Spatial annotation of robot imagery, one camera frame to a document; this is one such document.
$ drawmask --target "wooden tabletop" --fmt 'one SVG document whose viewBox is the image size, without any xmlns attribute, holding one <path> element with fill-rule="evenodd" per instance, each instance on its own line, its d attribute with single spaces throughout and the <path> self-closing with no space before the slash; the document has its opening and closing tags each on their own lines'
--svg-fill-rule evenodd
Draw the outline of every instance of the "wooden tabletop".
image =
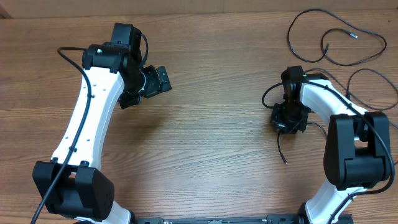
<svg viewBox="0 0 398 224">
<path fill-rule="evenodd" d="M 261 104 L 265 90 L 293 65 L 325 68 L 343 83 L 355 70 L 373 68 L 398 84 L 398 11 L 335 13 L 382 34 L 387 50 L 353 67 L 303 62 L 285 41 L 298 12 L 0 20 L 0 223 L 30 222 L 41 199 L 32 169 L 36 161 L 49 161 L 75 107 L 81 75 L 56 49 L 109 41 L 115 22 L 134 24 L 147 36 L 147 64 L 164 65 L 173 87 L 139 106 L 115 107 L 102 172 L 114 183 L 116 201 L 138 217 L 295 213 L 325 180 L 325 137 L 312 126 L 282 136 L 285 165 L 269 125 L 271 111 Z M 326 14 L 303 15 L 291 32 L 296 51 L 318 58 L 320 37 L 333 27 L 347 28 Z M 358 39 L 327 36 L 330 56 L 354 62 L 381 49 L 379 39 L 356 34 Z M 81 52 L 67 55 L 81 63 Z M 373 73 L 358 74 L 351 89 L 374 106 L 397 100 Z M 282 102 L 282 89 L 271 92 L 266 102 Z M 397 108 L 386 114 L 398 123 Z M 320 122 L 315 114 L 308 120 Z M 398 159 L 398 131 L 391 127 L 390 134 Z M 358 197 L 345 212 L 356 223 L 394 223 L 398 187 Z M 55 222 L 73 220 L 43 209 L 38 223 Z"/>
</svg>

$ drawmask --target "wooden table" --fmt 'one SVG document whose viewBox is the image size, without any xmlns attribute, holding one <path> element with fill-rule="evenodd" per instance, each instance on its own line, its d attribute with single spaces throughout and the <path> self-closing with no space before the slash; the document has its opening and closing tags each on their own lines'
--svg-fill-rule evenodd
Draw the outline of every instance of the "wooden table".
<svg viewBox="0 0 398 224">
<path fill-rule="evenodd" d="M 398 83 L 398 11 L 335 12 L 388 41 L 379 58 L 354 67 L 294 57 L 285 36 L 297 13 L 1 20 L 0 222 L 30 222 L 41 199 L 33 166 L 49 161 L 75 107 L 81 75 L 56 49 L 109 41 L 115 22 L 134 24 L 145 33 L 148 64 L 164 65 L 173 86 L 139 106 L 114 109 L 102 171 L 115 185 L 117 202 L 138 217 L 295 213 L 325 179 L 325 138 L 312 126 L 305 133 L 282 136 L 285 165 L 269 125 L 271 111 L 261 105 L 263 92 L 293 65 L 325 68 L 343 83 L 355 70 L 373 68 Z M 306 14 L 292 29 L 292 43 L 298 53 L 316 59 L 320 37 L 332 27 L 346 26 L 325 14 Z M 331 57 L 354 62 L 380 50 L 378 39 L 357 34 L 358 40 L 330 34 Z M 81 52 L 67 54 L 81 63 Z M 397 99 L 375 74 L 363 72 L 353 81 L 352 90 L 372 105 L 391 105 Z M 266 101 L 282 102 L 282 89 Z M 386 113 L 398 123 L 397 108 Z M 314 114 L 309 120 L 320 122 Z M 396 157 L 397 134 L 391 128 Z M 358 197 L 345 212 L 356 223 L 394 223 L 397 195 L 395 184 L 383 194 Z M 43 209 L 38 223 L 55 222 L 73 223 Z"/>
</svg>

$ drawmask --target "black end effector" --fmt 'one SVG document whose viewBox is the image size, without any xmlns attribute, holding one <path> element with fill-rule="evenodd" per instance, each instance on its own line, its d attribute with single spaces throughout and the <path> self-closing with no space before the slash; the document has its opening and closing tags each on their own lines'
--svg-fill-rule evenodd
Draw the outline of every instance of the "black end effector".
<svg viewBox="0 0 398 224">
<path fill-rule="evenodd" d="M 390 153 L 389 122 L 382 112 L 365 113 Z M 367 147 L 355 148 L 354 137 L 368 142 Z M 387 180 L 391 170 L 388 155 L 373 132 L 358 116 L 332 115 L 329 122 L 323 167 L 329 182 L 338 190 L 348 187 L 373 188 Z"/>
<path fill-rule="evenodd" d="M 42 197 L 61 166 L 56 162 L 36 162 L 33 180 Z M 75 178 L 70 177 L 72 172 L 76 172 Z M 45 206 L 49 213 L 66 218 L 86 217 L 102 222 L 111 212 L 113 200 L 114 185 L 98 169 L 67 165 Z"/>
<path fill-rule="evenodd" d="M 299 81 L 326 79 L 323 74 L 304 74 L 301 66 L 287 67 L 280 76 L 284 83 L 284 102 L 276 103 L 271 115 L 271 124 L 275 131 L 282 134 L 295 134 L 297 131 L 304 132 L 307 127 L 308 114 L 311 109 L 304 106 L 300 101 L 301 83 Z"/>
<path fill-rule="evenodd" d="M 102 67 L 113 73 L 120 72 L 124 81 L 124 91 L 119 97 L 122 109 L 138 105 L 142 96 L 150 98 L 172 89 L 164 67 L 144 68 L 146 57 L 142 58 L 140 51 L 142 36 L 133 25 L 115 23 L 111 42 L 91 44 L 83 54 L 86 70 Z"/>
</svg>

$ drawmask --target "silver cable tip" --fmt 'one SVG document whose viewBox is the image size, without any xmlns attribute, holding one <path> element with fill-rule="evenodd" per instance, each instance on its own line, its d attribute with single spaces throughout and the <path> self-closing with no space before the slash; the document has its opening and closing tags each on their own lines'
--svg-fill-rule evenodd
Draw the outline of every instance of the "silver cable tip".
<svg viewBox="0 0 398 224">
<path fill-rule="evenodd" d="M 358 38 L 358 36 L 357 36 L 356 34 L 354 34 L 354 33 L 349 33 L 349 35 L 352 36 L 352 37 L 354 37 L 355 39 Z"/>
</svg>

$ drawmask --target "table surface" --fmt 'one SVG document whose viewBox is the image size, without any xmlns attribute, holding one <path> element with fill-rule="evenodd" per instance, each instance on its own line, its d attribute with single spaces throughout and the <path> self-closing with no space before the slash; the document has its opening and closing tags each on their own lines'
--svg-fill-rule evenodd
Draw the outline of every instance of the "table surface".
<svg viewBox="0 0 398 224">
<path fill-rule="evenodd" d="M 109 41 L 115 22 L 134 24 L 148 38 L 147 64 L 164 65 L 173 90 L 113 111 L 103 146 L 102 172 L 116 201 L 138 217 L 258 217 L 295 213 L 325 180 L 325 137 L 308 126 L 282 136 L 280 159 L 271 111 L 261 96 L 288 66 L 321 67 L 343 83 L 373 68 L 398 83 L 398 11 L 336 11 L 355 26 L 382 34 L 387 50 L 353 67 L 327 60 L 305 63 L 285 38 L 298 12 L 168 16 L 79 17 L 0 21 L 0 223 L 28 223 L 40 202 L 32 180 L 36 161 L 49 161 L 70 120 L 81 75 L 56 52 Z M 291 40 L 306 58 L 321 56 L 320 37 L 347 26 L 319 12 L 303 15 Z M 379 39 L 332 33 L 330 56 L 354 62 L 378 52 Z M 81 52 L 67 52 L 81 62 Z M 352 91 L 374 106 L 397 100 L 375 74 L 353 78 Z M 282 89 L 268 103 L 282 102 Z M 386 111 L 398 123 L 398 109 Z M 315 115 L 310 121 L 320 122 Z M 398 157 L 398 131 L 390 129 Z M 346 210 L 356 223 L 394 223 L 398 188 L 358 197 Z M 73 223 L 43 209 L 38 223 Z"/>
</svg>

